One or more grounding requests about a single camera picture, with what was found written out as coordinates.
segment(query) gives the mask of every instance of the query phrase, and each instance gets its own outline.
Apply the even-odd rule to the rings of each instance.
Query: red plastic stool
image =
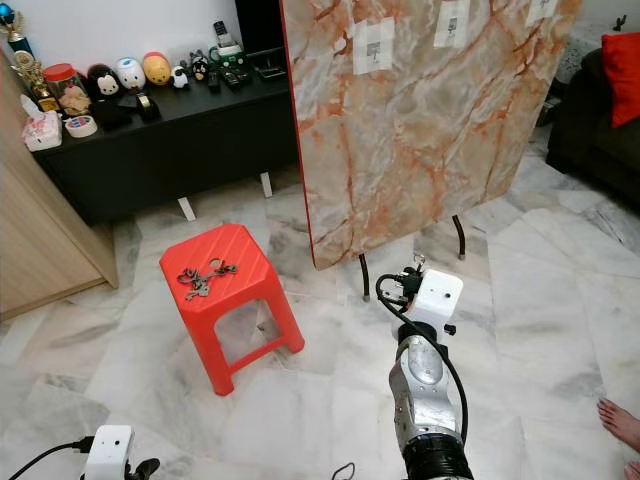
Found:
[[[208,282],[208,296],[196,295],[192,300],[187,300],[191,285],[178,282],[178,275],[185,268],[197,268],[200,276],[204,276],[213,271],[209,264],[214,258],[224,260],[226,265],[237,265],[237,272],[212,277]],[[291,313],[280,280],[244,226],[223,225],[174,245],[160,259],[160,267],[218,395],[233,392],[231,375],[262,355],[282,345],[287,345],[293,353],[304,347],[304,338]],[[215,323],[225,313],[258,299],[265,300],[269,305],[281,336],[233,365],[227,365],[215,333]]]

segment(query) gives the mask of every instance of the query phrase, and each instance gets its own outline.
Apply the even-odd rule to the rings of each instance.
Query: paper label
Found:
[[[433,46],[463,48],[467,43],[469,0],[445,0],[440,4]]]
[[[375,25],[367,25],[363,20],[354,26],[353,73],[390,70],[393,63],[393,18],[383,18]]]
[[[526,26],[530,27],[538,20],[553,17],[553,14],[556,12],[557,4],[558,0],[531,0]]]

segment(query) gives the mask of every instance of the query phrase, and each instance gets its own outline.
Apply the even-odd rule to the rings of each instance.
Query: wooden wardrobe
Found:
[[[82,221],[22,142],[22,85],[2,54],[0,69],[0,319],[5,319],[99,283],[116,288],[118,279],[109,230]]]

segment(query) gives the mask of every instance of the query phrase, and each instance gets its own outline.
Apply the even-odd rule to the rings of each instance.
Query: bare foot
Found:
[[[640,480],[640,463],[629,462],[624,467],[624,476],[627,480]]]
[[[598,402],[598,413],[604,428],[640,453],[640,420],[606,398]]]

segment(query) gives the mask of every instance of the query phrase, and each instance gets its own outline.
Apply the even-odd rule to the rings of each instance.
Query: white plastic mount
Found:
[[[102,425],[96,431],[87,464],[85,480],[120,480],[133,444],[130,425]]]
[[[427,270],[407,316],[414,322],[428,323],[441,338],[444,326],[460,299],[462,287],[462,280],[458,277],[438,270]]]

